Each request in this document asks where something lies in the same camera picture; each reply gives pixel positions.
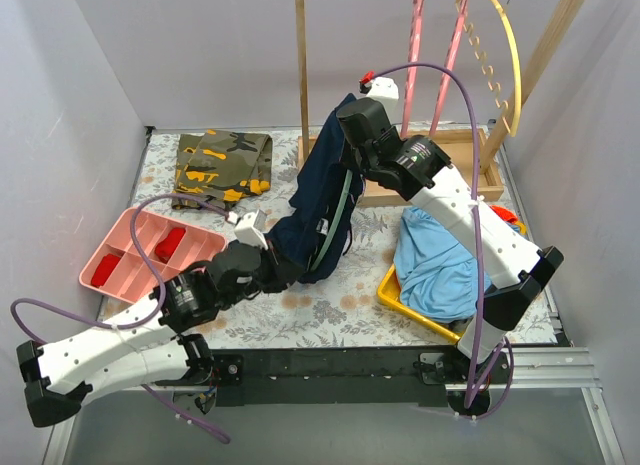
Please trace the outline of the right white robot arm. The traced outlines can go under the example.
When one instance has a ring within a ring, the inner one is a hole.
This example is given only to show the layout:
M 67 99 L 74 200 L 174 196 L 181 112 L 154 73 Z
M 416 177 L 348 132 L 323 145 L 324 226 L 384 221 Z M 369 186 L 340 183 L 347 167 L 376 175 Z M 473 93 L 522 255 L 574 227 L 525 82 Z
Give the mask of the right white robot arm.
M 401 138 L 380 102 L 357 99 L 340 107 L 336 117 L 358 171 L 433 217 L 476 258 L 478 277 L 490 279 L 490 288 L 478 287 L 476 314 L 452 358 L 460 380 L 479 380 L 492 352 L 563 263 L 563 254 L 512 230 L 473 194 L 432 139 Z

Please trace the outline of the navy blue shorts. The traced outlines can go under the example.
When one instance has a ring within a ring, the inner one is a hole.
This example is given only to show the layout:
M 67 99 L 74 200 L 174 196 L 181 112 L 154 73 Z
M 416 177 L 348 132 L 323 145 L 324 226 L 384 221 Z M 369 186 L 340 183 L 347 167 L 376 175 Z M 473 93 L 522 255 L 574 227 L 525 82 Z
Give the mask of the navy blue shorts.
M 317 270 L 310 272 L 326 239 L 344 183 L 344 145 L 336 113 L 331 112 L 297 175 L 297 190 L 289 199 L 293 213 L 280 219 L 267 233 L 275 249 L 305 267 L 305 273 L 296 281 L 301 284 L 328 278 L 353 241 L 351 217 L 364 190 L 364 181 L 357 172 L 352 172 L 349 195 L 333 242 Z

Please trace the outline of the green hanger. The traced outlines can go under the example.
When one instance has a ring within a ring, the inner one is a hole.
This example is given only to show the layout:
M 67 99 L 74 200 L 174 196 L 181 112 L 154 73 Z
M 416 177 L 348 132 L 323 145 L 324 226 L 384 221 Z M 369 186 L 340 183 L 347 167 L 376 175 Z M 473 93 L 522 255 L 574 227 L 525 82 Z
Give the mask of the green hanger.
M 316 255 L 316 258 L 314 260 L 314 262 L 312 263 L 312 266 L 310 268 L 310 272 L 315 272 L 317 270 L 317 268 L 319 267 L 319 265 L 321 264 L 321 262 L 324 259 L 324 256 L 326 255 L 327 251 L 329 250 L 335 233 L 338 229 L 339 226 L 339 222 L 342 216 L 342 213 L 344 211 L 344 207 L 347 201 L 347 197 L 349 195 L 349 190 L 350 190 L 350 186 L 351 186 L 351 181 L 352 181 L 352 171 L 347 169 L 346 173 L 345 173 L 345 179 L 344 179 L 344 183 L 342 186 L 342 190 L 339 196 L 339 200 L 337 202 L 335 211 L 334 211 L 334 215 L 333 218 L 331 220 L 331 223 L 329 225 L 328 228 L 328 233 L 326 235 L 326 239 L 324 241 L 324 243 L 322 244 L 322 247 L 320 248 L 318 254 Z

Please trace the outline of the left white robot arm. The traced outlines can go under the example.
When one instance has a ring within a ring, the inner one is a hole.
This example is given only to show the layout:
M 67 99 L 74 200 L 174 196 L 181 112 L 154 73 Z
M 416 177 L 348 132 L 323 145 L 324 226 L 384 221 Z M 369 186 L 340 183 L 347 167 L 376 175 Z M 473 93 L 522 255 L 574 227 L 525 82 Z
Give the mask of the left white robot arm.
M 260 293 L 279 293 L 305 271 L 274 247 L 238 241 L 192 263 L 125 311 L 70 338 L 17 348 L 27 410 L 44 428 L 138 385 L 217 385 L 232 379 L 193 328 Z

